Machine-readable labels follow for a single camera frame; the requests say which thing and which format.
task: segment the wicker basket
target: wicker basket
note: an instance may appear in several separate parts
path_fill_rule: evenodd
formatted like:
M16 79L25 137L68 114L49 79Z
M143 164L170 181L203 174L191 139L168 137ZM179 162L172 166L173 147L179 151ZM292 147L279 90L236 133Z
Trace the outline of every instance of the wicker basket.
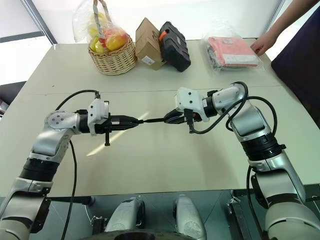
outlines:
M93 0L93 12L95 23L99 32L99 39L104 40L105 36L102 33L98 17L98 1L102 4L105 16L111 22L109 17L107 5L103 0ZM136 49L131 37L128 35L126 44L118 50L107 51L105 53L97 53L91 50L90 44L88 46L89 54L93 60L94 65L100 73L104 75L119 75L128 72L137 63Z

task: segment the white table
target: white table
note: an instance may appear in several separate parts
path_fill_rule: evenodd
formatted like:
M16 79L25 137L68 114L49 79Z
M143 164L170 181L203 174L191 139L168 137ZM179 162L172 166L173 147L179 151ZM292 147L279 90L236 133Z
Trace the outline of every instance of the white table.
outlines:
M286 152L302 182L319 183L320 131L297 98L271 73L270 61L264 61L265 72L223 72L210 78L209 70L201 65L197 41L188 42L188 46L192 65L184 73L169 67L153 71L140 64L116 77L97 73L89 57L81 53L81 49L86 50L82 45L55 46L64 49L62 52L51 49L0 122L0 196L7 194L20 174L43 128L45 116L69 93L97 89L102 92L103 100L110 101L111 114L149 119L163 117L174 108L174 95L180 86L200 89L205 95L234 81L244 81L251 96L264 97L274 105L278 115L278 142L287 146ZM62 64L71 55L77 60L78 68L75 62L69 66ZM85 109L93 97L93 93L79 95L63 109ZM268 107L259 101L252 102L272 126ZM197 123L196 128L204 129L207 125ZM234 134L225 129L225 121L203 135L189 134L185 124L145 123L113 132L110 139L111 146L104 147L104 135L82 134L72 138L78 162L76 196L246 186L247 157ZM73 169L68 150L53 179L51 197L70 195Z

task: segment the human hand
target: human hand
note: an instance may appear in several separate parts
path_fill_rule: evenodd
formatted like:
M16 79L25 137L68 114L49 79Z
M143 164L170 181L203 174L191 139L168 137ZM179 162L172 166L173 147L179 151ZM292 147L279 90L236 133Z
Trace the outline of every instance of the human hand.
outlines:
M271 32L266 32L251 45L251 48L255 54L260 56L276 43L277 38L278 36L272 34Z

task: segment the person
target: person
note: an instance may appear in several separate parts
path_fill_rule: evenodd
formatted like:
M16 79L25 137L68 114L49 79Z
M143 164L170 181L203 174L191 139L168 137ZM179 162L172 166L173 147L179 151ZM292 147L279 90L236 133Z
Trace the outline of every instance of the person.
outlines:
M293 0L272 27L258 38L252 50L264 54L278 36L319 0ZM320 128L320 7L271 62L277 76L294 92Z

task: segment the brown box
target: brown box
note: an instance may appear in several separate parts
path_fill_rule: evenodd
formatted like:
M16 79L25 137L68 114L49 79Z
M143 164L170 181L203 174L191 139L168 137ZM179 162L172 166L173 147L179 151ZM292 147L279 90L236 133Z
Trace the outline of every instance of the brown box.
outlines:
M154 70L165 64L158 37L159 30L145 17L135 31L135 55Z

